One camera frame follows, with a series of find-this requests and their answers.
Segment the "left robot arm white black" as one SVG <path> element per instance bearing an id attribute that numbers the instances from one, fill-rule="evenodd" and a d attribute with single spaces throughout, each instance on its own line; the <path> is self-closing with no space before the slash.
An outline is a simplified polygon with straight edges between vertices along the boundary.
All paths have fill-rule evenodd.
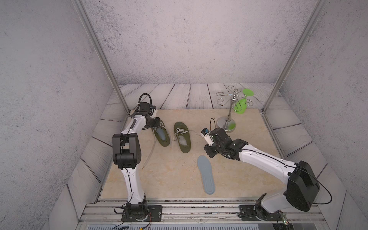
<path id="1" fill-rule="evenodd" d="M 152 214 L 138 172 L 142 158 L 138 134 L 142 130 L 160 127 L 160 118 L 156 114 L 157 107 L 152 104 L 151 96 L 148 93 L 141 94 L 137 109 L 129 115 L 131 120 L 127 128 L 112 137 L 113 163 L 123 174 L 128 195 L 123 207 L 125 221 L 152 222 Z"/>

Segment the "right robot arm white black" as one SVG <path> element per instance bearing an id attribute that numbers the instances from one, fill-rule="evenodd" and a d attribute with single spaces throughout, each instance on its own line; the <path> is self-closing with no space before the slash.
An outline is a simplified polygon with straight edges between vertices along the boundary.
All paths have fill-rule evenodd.
<path id="1" fill-rule="evenodd" d="M 216 128 L 213 131 L 204 128 L 201 136 L 207 142 L 204 150 L 210 158 L 220 154 L 230 160 L 249 163 L 286 185 L 285 189 L 274 194 L 262 194 L 253 206 L 251 217 L 267 221 L 278 211 L 296 208 L 308 212 L 315 204 L 323 185 L 317 180 L 307 162 L 287 161 L 261 151 L 244 140 L 232 140 L 223 128 Z"/>

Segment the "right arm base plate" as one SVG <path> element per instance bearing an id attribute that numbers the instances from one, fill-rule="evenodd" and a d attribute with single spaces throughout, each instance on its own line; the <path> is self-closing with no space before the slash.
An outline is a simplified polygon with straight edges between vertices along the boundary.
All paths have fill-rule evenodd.
<path id="1" fill-rule="evenodd" d="M 262 207 L 255 207 L 255 205 L 240 205 L 238 217 L 242 221 L 282 221 L 283 219 L 279 211 L 268 213 Z"/>

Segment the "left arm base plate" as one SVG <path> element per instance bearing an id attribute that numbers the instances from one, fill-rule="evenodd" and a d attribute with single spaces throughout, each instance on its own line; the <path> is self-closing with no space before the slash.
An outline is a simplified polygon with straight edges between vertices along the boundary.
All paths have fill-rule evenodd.
<path id="1" fill-rule="evenodd" d="M 160 222 L 163 206 L 128 204 L 123 211 L 121 220 L 124 222 Z"/>

